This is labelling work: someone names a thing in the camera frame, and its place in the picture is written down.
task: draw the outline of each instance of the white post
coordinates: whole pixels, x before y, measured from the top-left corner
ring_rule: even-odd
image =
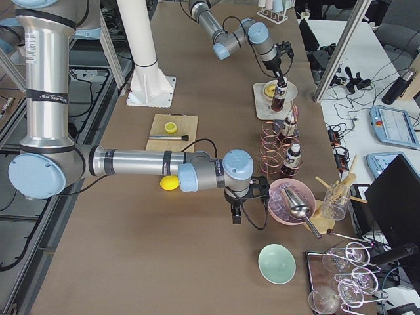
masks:
[[[171,106],[175,77],[159,69],[145,0],[117,0],[135,62],[127,105]]]

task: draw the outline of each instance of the dark glass bottle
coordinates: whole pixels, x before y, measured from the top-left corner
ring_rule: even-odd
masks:
[[[287,150],[283,159],[283,166],[280,169],[281,177],[292,177],[297,172],[297,167],[301,164],[301,146],[297,143]]]
[[[292,136],[295,134],[297,122],[290,121],[289,117],[286,117],[283,121],[283,125],[280,128],[278,140],[283,144],[290,144]]]
[[[274,90],[273,100],[271,102],[271,109],[279,112],[283,109],[284,100],[286,98],[287,83],[285,81],[277,82]]]

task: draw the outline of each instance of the white bottle cap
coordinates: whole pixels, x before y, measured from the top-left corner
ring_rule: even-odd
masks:
[[[301,150],[301,146],[297,143],[294,143],[294,144],[291,145],[291,150],[292,150],[292,152],[297,153]]]

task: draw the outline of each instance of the black monitor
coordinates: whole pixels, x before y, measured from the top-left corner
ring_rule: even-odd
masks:
[[[398,259],[412,286],[420,294],[419,175],[400,154],[366,190],[366,199],[391,246],[389,253],[373,257],[372,261]]]

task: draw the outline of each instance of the green bowl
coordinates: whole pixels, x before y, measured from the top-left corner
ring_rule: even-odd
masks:
[[[281,245],[270,244],[258,256],[261,274],[273,284],[286,284],[296,271],[296,262],[290,251]]]

